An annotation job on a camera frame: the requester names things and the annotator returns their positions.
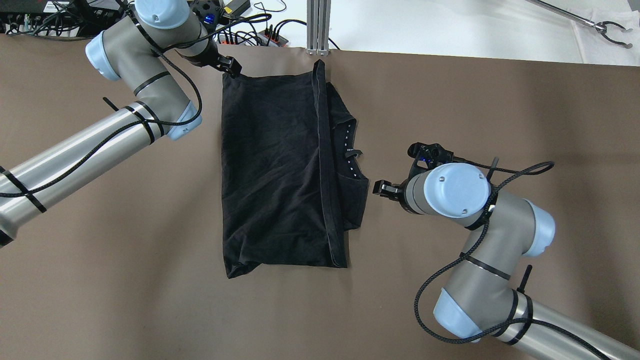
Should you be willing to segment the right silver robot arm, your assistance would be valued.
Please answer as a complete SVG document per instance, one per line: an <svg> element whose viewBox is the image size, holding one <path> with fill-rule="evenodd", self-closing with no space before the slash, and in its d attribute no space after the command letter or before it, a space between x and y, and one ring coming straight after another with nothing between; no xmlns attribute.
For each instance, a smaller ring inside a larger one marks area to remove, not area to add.
<svg viewBox="0 0 640 360"><path fill-rule="evenodd" d="M520 171L493 184L492 165L457 157L438 143L416 142L413 160L401 183L378 180L373 194L390 199L415 215L433 215L466 228L464 248L451 263L432 274L413 302L418 325L449 344L493 337L537 360L637 360L639 351L533 300L525 287L510 286L523 257L536 257L553 243L553 217L525 198L505 191L522 176L551 170L552 161Z"/></svg>

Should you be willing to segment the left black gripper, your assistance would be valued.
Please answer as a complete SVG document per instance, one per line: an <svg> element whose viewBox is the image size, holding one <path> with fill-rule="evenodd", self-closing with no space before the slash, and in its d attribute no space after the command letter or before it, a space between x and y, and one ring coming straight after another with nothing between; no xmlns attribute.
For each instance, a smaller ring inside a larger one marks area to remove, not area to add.
<svg viewBox="0 0 640 360"><path fill-rule="evenodd" d="M231 21L221 0L194 0L190 4L190 9L209 35L217 29L218 25L228 25ZM242 73L242 66L235 58L218 52L216 39L210 38L201 43L205 44L205 49L190 57L190 64L199 68L210 66L232 78Z"/></svg>

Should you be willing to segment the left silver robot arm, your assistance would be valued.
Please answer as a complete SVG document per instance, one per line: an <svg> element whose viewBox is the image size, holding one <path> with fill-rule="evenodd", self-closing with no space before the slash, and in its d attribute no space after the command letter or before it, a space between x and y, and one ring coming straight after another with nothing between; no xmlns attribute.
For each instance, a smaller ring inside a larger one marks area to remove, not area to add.
<svg viewBox="0 0 640 360"><path fill-rule="evenodd" d="M168 71L166 52L233 78L242 66L218 51L213 35L185 0L136 0L126 18L85 48L106 79L121 80L135 101L18 166L1 169L1 246L20 227L162 137L174 141L202 122L202 98L191 101Z"/></svg>

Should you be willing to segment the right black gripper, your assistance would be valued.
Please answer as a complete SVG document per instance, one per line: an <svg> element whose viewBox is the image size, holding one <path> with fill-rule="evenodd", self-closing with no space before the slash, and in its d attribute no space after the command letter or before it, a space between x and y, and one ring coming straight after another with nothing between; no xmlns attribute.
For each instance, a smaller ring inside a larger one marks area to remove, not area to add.
<svg viewBox="0 0 640 360"><path fill-rule="evenodd" d="M400 202L410 180L418 175L429 173L439 166L454 162L454 152L446 150L439 143L415 142L407 148L407 155L413 159L407 178L400 183L393 183L384 179L377 180L372 189L373 194L391 201Z"/></svg>

